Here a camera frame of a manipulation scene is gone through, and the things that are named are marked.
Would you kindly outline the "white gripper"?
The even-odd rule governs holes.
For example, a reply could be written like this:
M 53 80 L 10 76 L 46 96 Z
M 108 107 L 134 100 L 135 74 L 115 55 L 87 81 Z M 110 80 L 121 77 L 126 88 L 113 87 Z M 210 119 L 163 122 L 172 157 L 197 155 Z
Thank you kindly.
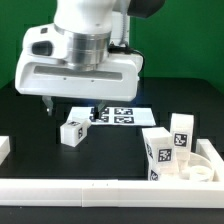
M 62 60 L 29 56 L 25 53 L 17 64 L 15 87 L 21 94 L 41 95 L 49 116 L 53 112 L 50 96 L 131 101 L 136 97 L 138 73 L 143 58 L 135 54 L 110 54 L 90 71 L 70 69 Z M 101 101 L 94 108 L 99 119 L 106 107 Z

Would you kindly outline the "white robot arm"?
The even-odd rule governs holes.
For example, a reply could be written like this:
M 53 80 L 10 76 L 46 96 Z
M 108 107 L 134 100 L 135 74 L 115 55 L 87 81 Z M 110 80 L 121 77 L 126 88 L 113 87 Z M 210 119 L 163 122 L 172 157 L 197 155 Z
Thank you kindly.
M 148 18 L 166 0 L 57 0 L 54 21 L 24 35 L 15 88 L 40 95 L 48 110 L 54 97 L 131 101 L 144 63 L 125 40 L 113 44 L 113 14 Z

